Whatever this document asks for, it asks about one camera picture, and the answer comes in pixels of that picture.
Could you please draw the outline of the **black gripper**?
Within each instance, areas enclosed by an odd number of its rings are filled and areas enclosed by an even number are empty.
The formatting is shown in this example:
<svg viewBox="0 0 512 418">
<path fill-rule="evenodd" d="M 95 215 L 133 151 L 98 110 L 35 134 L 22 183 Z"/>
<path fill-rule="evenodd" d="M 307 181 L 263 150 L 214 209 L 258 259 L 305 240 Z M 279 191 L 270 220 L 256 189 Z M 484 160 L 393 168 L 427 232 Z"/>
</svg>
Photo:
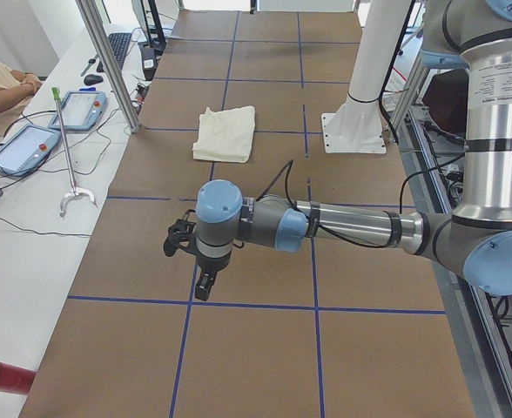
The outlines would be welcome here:
<svg viewBox="0 0 512 418">
<path fill-rule="evenodd" d="M 231 252 L 219 257 L 210 257 L 197 252 L 196 263 L 202 270 L 194 288 L 196 300 L 208 301 L 216 280 L 216 273 L 225 269 L 231 258 Z"/>
</svg>

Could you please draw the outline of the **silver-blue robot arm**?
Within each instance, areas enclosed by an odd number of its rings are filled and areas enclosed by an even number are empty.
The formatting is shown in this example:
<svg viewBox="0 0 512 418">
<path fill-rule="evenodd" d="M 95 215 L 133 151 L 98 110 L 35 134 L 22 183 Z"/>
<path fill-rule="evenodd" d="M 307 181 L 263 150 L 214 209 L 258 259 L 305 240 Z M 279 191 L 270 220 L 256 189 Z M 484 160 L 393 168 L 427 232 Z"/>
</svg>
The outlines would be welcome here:
<svg viewBox="0 0 512 418">
<path fill-rule="evenodd" d="M 378 101 L 409 6 L 373 2 L 347 95 L 321 118 L 300 191 L 258 192 L 253 168 L 231 166 L 200 187 L 187 246 L 199 269 L 197 299 L 209 297 L 235 244 L 293 253 L 312 238 L 399 248 L 484 292 L 512 295 L 512 1 L 426 4 L 421 58 L 468 73 L 462 195 L 447 214 L 406 212 L 387 195 L 404 173 L 396 145 L 381 135 Z"/>
</svg>

